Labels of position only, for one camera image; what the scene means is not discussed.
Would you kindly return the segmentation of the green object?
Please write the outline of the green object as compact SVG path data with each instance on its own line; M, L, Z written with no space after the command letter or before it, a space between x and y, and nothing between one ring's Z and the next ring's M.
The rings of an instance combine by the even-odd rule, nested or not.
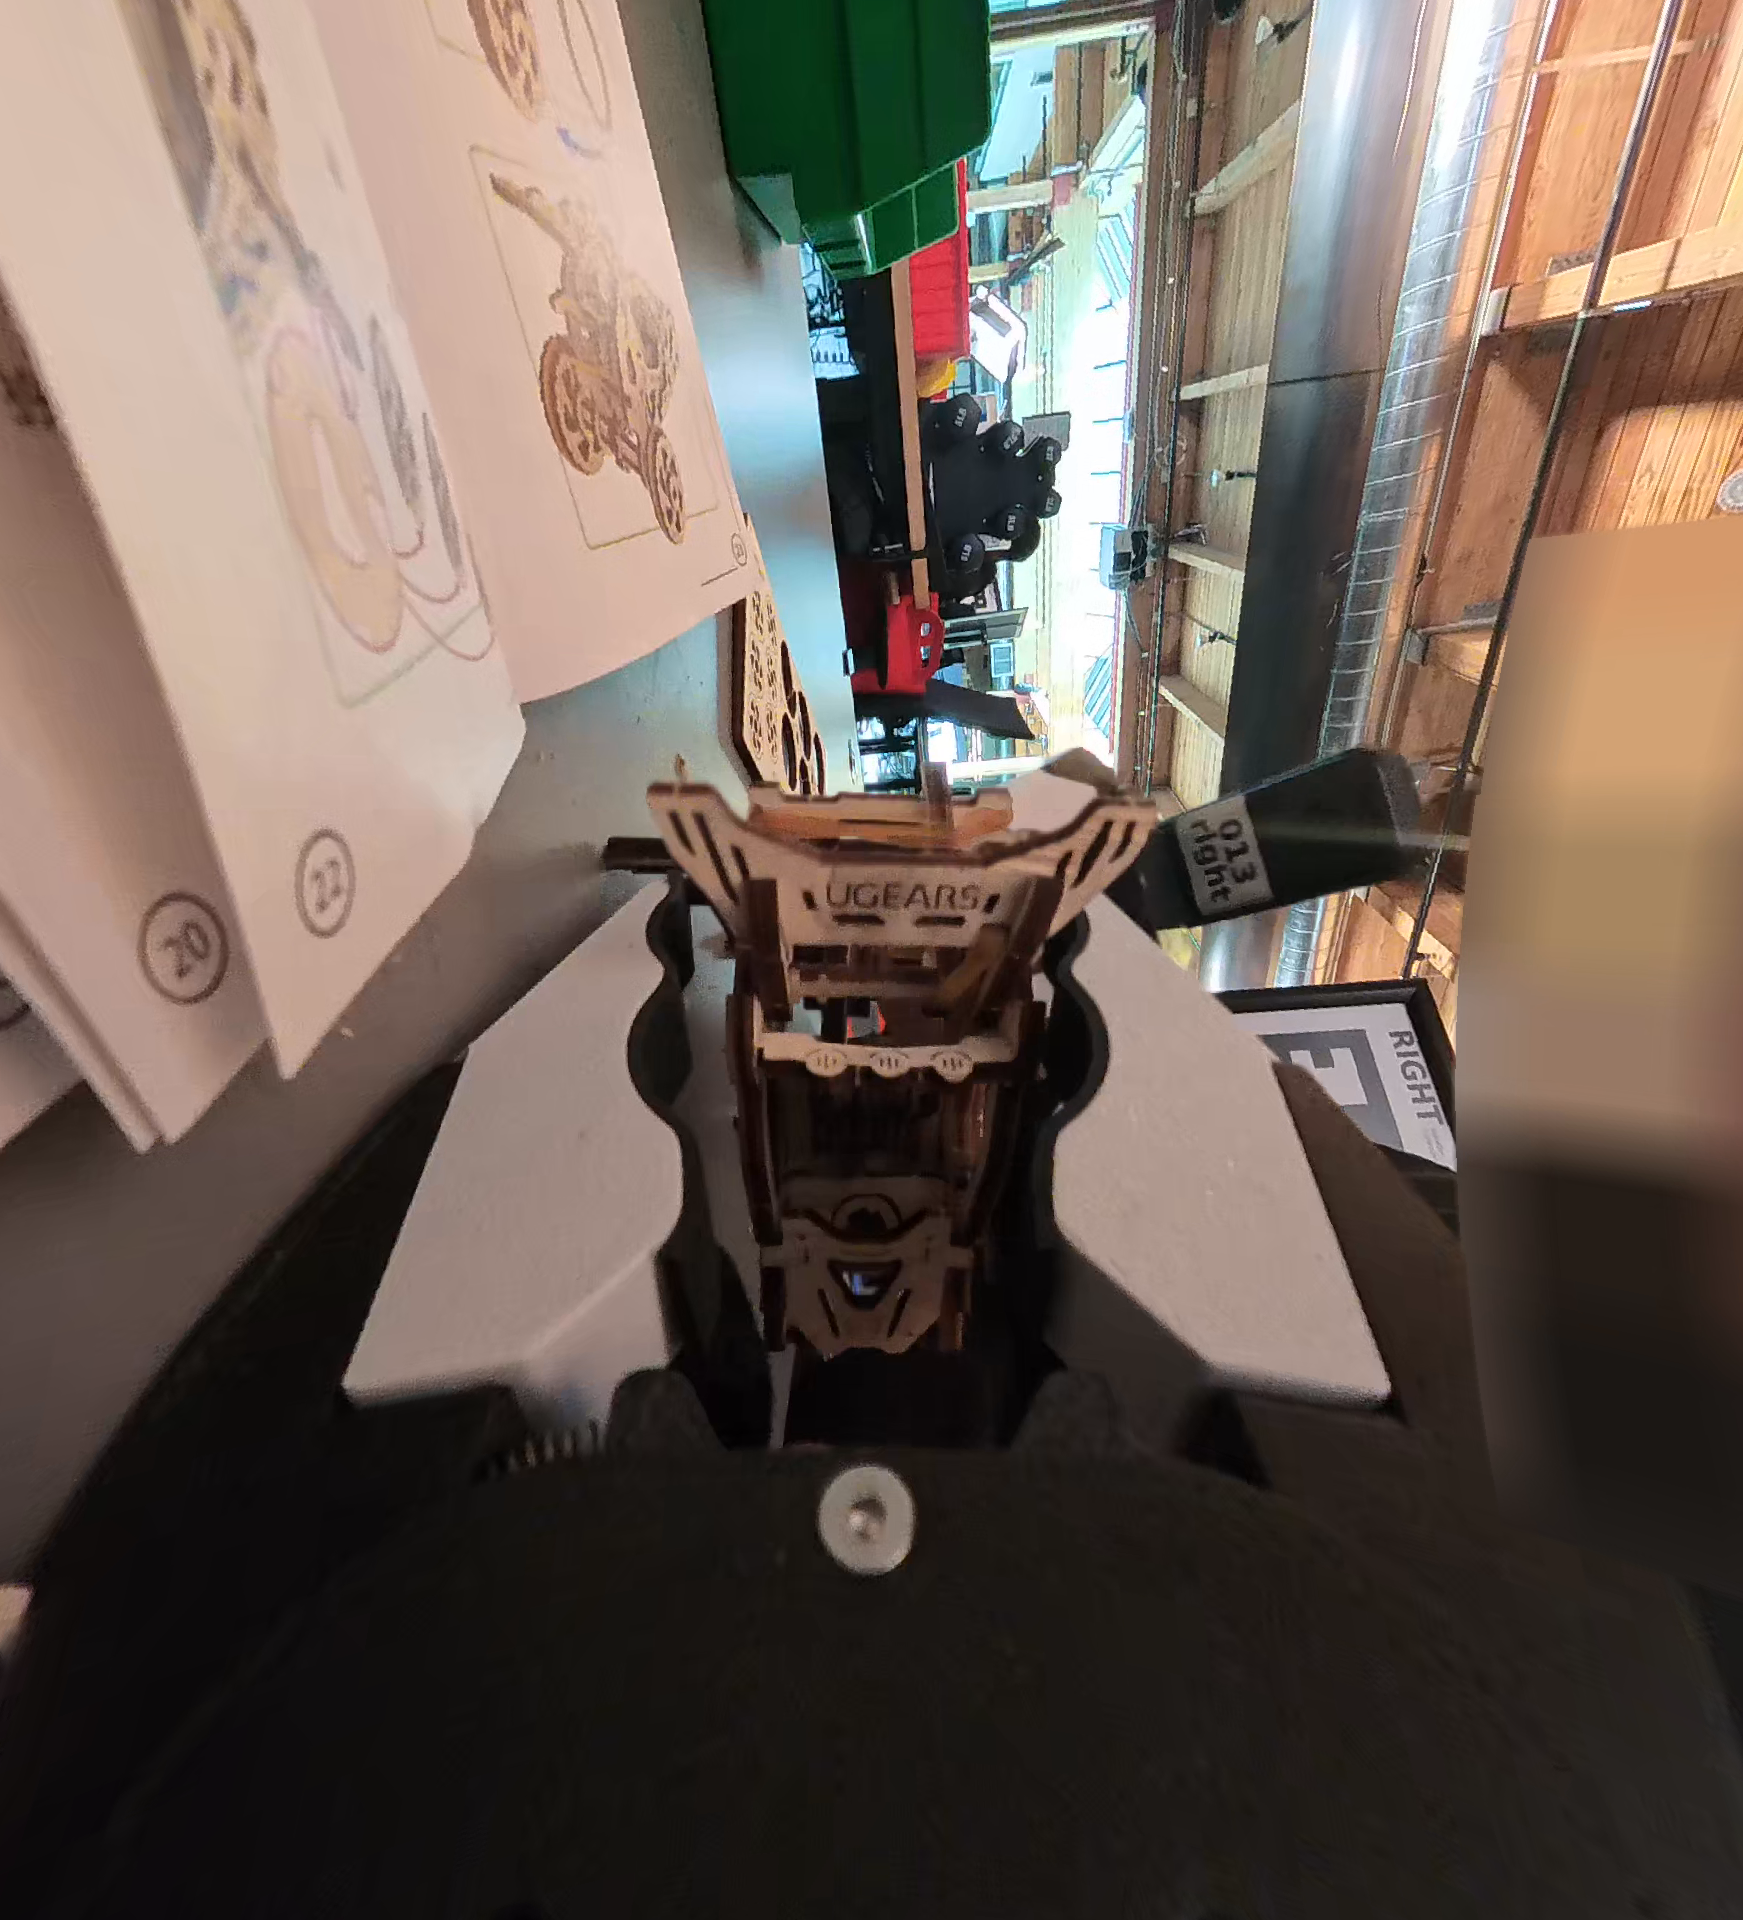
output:
M986 3L705 3L722 149L777 239L836 281L953 233L994 130Z

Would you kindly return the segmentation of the paper instruction booklet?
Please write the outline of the paper instruction booklet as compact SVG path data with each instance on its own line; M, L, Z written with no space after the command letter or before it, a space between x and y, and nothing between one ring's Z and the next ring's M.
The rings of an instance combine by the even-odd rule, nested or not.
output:
M0 3L0 974L132 1146L755 582L617 3Z

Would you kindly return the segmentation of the grey metal pipe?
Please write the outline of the grey metal pipe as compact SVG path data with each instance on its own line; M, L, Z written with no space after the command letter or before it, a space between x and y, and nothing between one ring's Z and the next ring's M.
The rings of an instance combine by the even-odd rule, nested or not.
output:
M1442 32L1442 3L1311 9L1219 792L1319 749Z

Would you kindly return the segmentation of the black framed marker sign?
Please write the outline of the black framed marker sign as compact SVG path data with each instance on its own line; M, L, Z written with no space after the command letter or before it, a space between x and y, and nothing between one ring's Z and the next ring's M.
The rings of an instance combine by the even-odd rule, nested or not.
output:
M1442 1172L1457 1167L1454 1053L1428 979L1217 996L1267 1053L1310 1072L1371 1143Z

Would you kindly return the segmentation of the wooden buggy model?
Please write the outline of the wooden buggy model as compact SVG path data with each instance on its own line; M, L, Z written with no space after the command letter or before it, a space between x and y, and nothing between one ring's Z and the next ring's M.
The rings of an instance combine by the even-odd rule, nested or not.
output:
M732 948L724 1062L771 1351L956 1352L1040 1075L1034 969L1120 881L1157 805L1106 771L1044 812L710 785L646 792L659 839Z

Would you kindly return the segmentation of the wooden parts sheet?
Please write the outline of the wooden parts sheet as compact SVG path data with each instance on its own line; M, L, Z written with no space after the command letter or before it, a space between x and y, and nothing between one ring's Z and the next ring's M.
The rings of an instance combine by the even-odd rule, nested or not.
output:
M821 797L827 792L823 735L792 666L762 565L762 543L748 516L742 516L742 536L755 563L755 582L728 607L728 745L747 785Z

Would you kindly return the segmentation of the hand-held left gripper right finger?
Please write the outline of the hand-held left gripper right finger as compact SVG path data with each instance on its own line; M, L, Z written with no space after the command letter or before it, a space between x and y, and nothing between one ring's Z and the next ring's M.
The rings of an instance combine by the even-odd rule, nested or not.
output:
M1124 1419L1200 1419L1217 1391L1380 1409L1274 1055L1114 906L1084 914L1067 988L1103 1070L1055 1133L1052 1351Z

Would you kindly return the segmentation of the red box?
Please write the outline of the red box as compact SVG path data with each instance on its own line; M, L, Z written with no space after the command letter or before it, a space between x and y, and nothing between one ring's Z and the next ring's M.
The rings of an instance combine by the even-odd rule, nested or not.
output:
M910 595L856 611L845 622L851 640L851 693L894 694L919 703L943 666L943 615L939 598L925 603Z

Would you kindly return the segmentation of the red panel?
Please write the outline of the red panel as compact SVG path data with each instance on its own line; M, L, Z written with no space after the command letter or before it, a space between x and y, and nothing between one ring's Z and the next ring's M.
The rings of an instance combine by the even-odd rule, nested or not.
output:
M969 357L969 242L948 233L910 256L912 352L919 365Z

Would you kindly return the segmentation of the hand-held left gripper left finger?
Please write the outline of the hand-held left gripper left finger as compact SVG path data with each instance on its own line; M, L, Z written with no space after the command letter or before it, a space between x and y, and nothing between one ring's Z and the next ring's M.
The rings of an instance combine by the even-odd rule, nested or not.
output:
M602 1442L617 1386L679 1372L724 1445L774 1384L705 1161L691 906L643 881L464 1055L350 1358L352 1406L498 1386L534 1438Z

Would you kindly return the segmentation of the rack of black dumbbells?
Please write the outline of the rack of black dumbbells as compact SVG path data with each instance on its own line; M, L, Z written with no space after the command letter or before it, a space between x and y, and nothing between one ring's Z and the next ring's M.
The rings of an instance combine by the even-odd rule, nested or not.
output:
M925 534L939 595L976 595L998 563L1028 563L1060 510L1060 437L1019 422L984 422L969 394L921 412Z

